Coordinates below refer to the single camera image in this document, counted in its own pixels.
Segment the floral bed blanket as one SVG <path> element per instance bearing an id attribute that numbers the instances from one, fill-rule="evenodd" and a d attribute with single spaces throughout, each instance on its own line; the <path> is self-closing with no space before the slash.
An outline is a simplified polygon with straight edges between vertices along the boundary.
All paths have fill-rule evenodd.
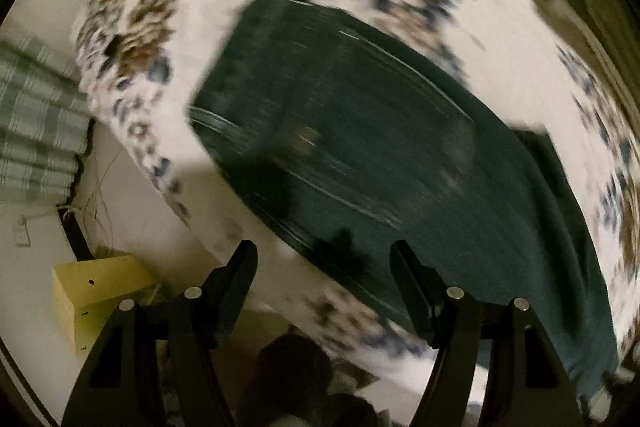
<path id="1" fill-rule="evenodd" d="M 388 252 L 475 298 L 528 298 L 567 372 L 600 383 L 639 306 L 639 141 L 533 0 L 87 0 L 80 87 L 219 260 L 380 373 L 434 352 Z"/>

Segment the yellow cardboard box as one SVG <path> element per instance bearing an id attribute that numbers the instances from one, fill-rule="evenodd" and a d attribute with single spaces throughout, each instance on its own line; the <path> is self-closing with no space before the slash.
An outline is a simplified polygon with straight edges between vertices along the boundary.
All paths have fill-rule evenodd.
<path id="1" fill-rule="evenodd" d="M 52 269 L 53 310 L 78 355 L 91 350 L 122 300 L 147 305 L 160 288 L 160 279 L 131 255 L 63 263 Z"/>

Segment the grey striped curtain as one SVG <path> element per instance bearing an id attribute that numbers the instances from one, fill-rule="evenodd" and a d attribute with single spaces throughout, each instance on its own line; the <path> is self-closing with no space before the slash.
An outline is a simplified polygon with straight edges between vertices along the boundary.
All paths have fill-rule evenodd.
<path id="1" fill-rule="evenodd" d="M 88 147 L 91 116 L 75 65 L 42 40 L 1 29 L 1 198 L 62 205 Z"/>

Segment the dark blue jeans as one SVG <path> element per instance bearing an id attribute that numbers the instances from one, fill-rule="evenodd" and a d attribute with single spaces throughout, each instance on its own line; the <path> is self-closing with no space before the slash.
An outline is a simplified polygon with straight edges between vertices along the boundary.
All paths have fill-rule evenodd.
<path id="1" fill-rule="evenodd" d="M 390 274 L 422 265 L 488 303 L 529 299 L 577 394 L 617 364 L 598 257 L 548 135 L 346 12 L 253 0 L 190 107 L 236 195 L 362 303 L 411 322 Z"/>

